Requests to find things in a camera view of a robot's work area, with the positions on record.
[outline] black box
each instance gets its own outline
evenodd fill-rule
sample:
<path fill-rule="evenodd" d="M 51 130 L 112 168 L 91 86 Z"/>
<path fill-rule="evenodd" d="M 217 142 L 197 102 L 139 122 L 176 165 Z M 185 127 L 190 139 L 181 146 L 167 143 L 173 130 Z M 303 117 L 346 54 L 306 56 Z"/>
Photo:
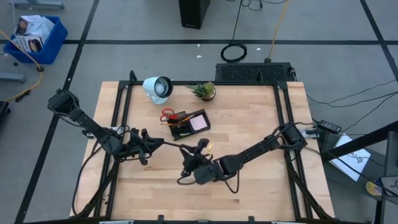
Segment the black box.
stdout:
<path fill-rule="evenodd" d="M 194 130 L 194 128 L 192 127 L 192 125 L 191 125 L 191 123 L 189 122 L 189 120 L 188 120 L 188 121 L 184 121 L 182 124 L 185 124 L 185 125 L 186 125 L 186 128 L 187 128 L 189 134 L 186 134 L 186 135 L 184 135 L 184 136 L 179 136 L 178 133 L 176 132 L 176 127 L 169 126 L 174 141 L 179 140 L 179 139 L 182 139 L 182 138 L 186 138 L 186 137 L 188 137 L 188 136 L 191 136 L 191 135 L 194 135 L 194 134 L 198 134 L 198 133 L 200 133 L 200 132 L 202 132 L 202 131 L 206 131 L 206 130 L 209 130 L 209 129 L 210 129 L 211 124 L 210 124 L 209 118 L 207 117 L 207 114 L 206 114 L 205 109 L 202 109 L 202 110 L 198 110 L 198 111 L 189 113 L 189 114 L 187 114 L 187 117 L 189 117 L 189 116 L 191 116 L 191 115 L 193 115 L 193 118 L 202 115 L 202 116 L 203 116 L 203 119 L 205 120 L 206 127 L 205 127 L 205 128 L 201 128 L 201 129 L 199 129 L 199 130 Z"/>
<path fill-rule="evenodd" d="M 210 0 L 178 0 L 180 4 L 181 25 L 200 29 Z"/>

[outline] yellow cable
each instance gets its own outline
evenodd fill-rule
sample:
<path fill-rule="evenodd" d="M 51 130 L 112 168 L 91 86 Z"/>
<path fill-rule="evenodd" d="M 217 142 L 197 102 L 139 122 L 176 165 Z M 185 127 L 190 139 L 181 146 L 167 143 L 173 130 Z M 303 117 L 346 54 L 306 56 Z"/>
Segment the yellow cable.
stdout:
<path fill-rule="evenodd" d="M 5 34 L 2 30 L 0 30 L 0 34 L 3 35 L 3 36 L 4 36 L 7 40 L 9 40 L 12 44 L 14 44 L 14 46 L 16 46 L 21 52 L 23 52 L 24 54 L 26 54 L 26 56 L 28 56 L 28 57 L 36 64 L 36 67 L 37 67 L 38 69 L 41 68 L 41 66 L 39 65 L 39 63 L 37 63 L 36 60 L 34 60 L 34 59 L 32 58 L 32 56 L 30 56 L 30 55 L 29 55 L 28 53 L 26 53 L 22 48 L 20 48 L 17 44 L 15 44 L 14 41 L 12 41 L 12 40 L 10 39 L 10 37 L 7 36 L 7 34 Z M 13 100 L 13 99 L 15 99 L 15 98 L 18 98 L 18 97 L 22 96 L 26 91 L 33 90 L 34 88 L 36 88 L 36 87 L 40 84 L 40 82 L 42 81 L 42 79 L 43 79 L 43 72 L 39 72 L 39 73 L 40 73 L 40 77 L 39 77 L 39 80 L 37 81 L 37 83 L 36 83 L 35 85 L 32 85 L 32 86 L 29 87 L 28 89 L 26 89 L 26 90 L 24 90 L 24 91 L 18 93 L 17 95 L 15 95 L 15 96 L 13 96 L 13 97 L 11 97 L 11 98 L 8 98 L 8 99 L 6 99 L 6 100 L 3 100 L 3 101 L 6 101 L 6 102 L 11 101 L 11 100 Z"/>
<path fill-rule="evenodd" d="M 271 50 L 269 51 L 268 58 L 271 58 L 272 50 L 274 49 L 275 39 L 276 39 L 276 36 L 278 35 L 278 30 L 279 30 L 280 23 L 282 22 L 282 20 L 285 17 L 287 6 L 289 6 L 289 0 L 286 1 L 285 6 L 284 6 L 284 10 L 282 11 L 282 14 L 279 17 L 278 24 L 276 25 L 275 32 L 274 32 L 274 38 L 272 39 Z"/>

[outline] succulent plant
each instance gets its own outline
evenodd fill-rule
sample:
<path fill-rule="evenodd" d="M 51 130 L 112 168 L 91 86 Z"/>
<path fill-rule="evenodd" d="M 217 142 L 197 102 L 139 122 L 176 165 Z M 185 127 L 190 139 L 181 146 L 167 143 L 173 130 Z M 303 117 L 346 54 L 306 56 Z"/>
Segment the succulent plant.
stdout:
<path fill-rule="evenodd" d="M 214 83 L 212 82 L 197 85 L 187 85 L 187 88 L 190 88 L 192 90 L 192 93 L 201 99 L 211 98 L 215 94 L 216 90 L 214 87 Z"/>

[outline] black speaker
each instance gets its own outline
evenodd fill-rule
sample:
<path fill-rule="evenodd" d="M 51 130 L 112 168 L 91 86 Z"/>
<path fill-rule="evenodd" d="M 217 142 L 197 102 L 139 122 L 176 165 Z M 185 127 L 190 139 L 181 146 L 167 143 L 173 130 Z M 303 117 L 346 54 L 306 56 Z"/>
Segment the black speaker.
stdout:
<path fill-rule="evenodd" d="M 178 0 L 180 4 L 181 25 L 200 29 L 210 0 Z"/>

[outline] potted plant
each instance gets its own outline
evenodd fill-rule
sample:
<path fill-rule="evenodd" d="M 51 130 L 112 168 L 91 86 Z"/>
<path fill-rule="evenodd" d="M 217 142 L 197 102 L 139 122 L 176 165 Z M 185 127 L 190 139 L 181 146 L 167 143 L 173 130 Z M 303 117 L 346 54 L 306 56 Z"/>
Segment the potted plant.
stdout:
<path fill-rule="evenodd" d="M 216 96 L 216 88 L 212 82 L 197 85 L 187 85 L 187 88 L 190 88 L 192 93 L 203 101 L 210 101 Z"/>

